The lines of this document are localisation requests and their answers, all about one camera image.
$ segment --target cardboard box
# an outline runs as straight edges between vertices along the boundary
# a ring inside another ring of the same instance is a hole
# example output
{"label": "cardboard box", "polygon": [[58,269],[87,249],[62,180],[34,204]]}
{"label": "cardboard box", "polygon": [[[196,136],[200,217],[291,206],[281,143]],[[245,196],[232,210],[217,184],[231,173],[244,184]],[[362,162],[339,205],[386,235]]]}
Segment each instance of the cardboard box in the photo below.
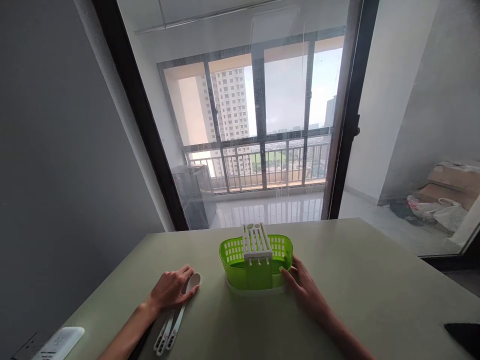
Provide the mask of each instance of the cardboard box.
{"label": "cardboard box", "polygon": [[480,162],[444,161],[436,165],[428,182],[464,193],[480,194]]}
{"label": "cardboard box", "polygon": [[428,184],[423,189],[418,192],[418,199],[421,202],[425,203],[436,203],[440,198],[450,199],[457,203],[460,203],[461,206],[466,209],[470,210],[472,205],[474,204],[475,200],[477,199],[478,195],[473,193],[466,193],[458,190],[453,190],[448,187],[436,185],[436,184]]}

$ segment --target wall outlet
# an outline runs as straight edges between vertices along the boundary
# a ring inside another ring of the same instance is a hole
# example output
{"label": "wall outlet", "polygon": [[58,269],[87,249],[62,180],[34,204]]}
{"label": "wall outlet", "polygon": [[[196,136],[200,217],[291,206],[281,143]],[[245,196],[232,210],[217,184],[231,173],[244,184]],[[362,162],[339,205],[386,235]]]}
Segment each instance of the wall outlet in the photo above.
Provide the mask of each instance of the wall outlet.
{"label": "wall outlet", "polygon": [[37,331],[10,357],[10,360],[31,360],[52,335]]}

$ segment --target high-rise building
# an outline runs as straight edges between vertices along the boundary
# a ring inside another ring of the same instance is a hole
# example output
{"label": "high-rise building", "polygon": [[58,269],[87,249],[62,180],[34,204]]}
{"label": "high-rise building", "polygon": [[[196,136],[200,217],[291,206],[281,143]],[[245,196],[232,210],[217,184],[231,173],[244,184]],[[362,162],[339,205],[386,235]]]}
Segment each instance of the high-rise building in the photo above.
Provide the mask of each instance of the high-rise building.
{"label": "high-rise building", "polygon": [[335,115],[335,102],[337,101],[337,95],[326,102],[326,111],[325,111],[325,123],[323,127],[331,127],[334,124],[334,115]]}
{"label": "high-rise building", "polygon": [[[244,70],[243,67],[240,67],[210,74],[221,141],[250,137]],[[196,81],[205,130],[207,136],[210,137],[209,142],[214,142],[216,141],[214,115],[212,114],[205,76],[197,76]],[[250,153],[250,146],[239,147],[237,151],[236,153],[235,148],[223,150],[228,175],[238,175],[239,172],[240,175],[250,174],[250,155],[242,155]],[[210,155],[219,157],[220,150],[210,151]],[[223,173],[221,160],[215,161],[214,167],[216,174]]]}

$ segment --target forearm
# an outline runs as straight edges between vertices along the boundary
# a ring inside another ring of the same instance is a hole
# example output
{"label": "forearm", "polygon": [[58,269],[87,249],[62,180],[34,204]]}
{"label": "forearm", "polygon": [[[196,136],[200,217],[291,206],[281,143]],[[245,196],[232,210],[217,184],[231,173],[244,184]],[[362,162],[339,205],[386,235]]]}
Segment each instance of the forearm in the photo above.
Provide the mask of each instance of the forearm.
{"label": "forearm", "polygon": [[360,343],[350,329],[332,311],[321,322],[321,326],[346,359],[375,360],[370,351]]}
{"label": "forearm", "polygon": [[139,305],[98,360],[127,360],[157,317],[158,312],[147,302]]}

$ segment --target sky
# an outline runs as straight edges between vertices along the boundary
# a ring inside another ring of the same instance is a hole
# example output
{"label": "sky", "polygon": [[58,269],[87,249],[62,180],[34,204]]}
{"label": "sky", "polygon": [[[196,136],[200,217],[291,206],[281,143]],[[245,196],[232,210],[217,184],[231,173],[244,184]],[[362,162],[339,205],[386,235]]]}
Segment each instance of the sky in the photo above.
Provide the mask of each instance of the sky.
{"label": "sky", "polygon": [[[322,127],[327,101],[337,94],[342,49],[313,57],[310,124]],[[244,69],[249,135],[257,135],[252,67]],[[266,131],[302,126],[305,116],[307,55],[265,63]]]}

